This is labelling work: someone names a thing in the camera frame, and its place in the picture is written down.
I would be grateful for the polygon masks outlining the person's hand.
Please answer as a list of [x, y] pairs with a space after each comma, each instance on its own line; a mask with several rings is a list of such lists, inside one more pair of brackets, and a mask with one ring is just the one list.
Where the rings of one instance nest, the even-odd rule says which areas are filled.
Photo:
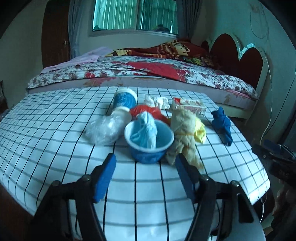
[[282, 187], [277, 192], [272, 216], [275, 216], [280, 211], [285, 201], [289, 204], [293, 204], [295, 202], [295, 194], [292, 187], [287, 185], [283, 180], [279, 179], [278, 182], [282, 185]]

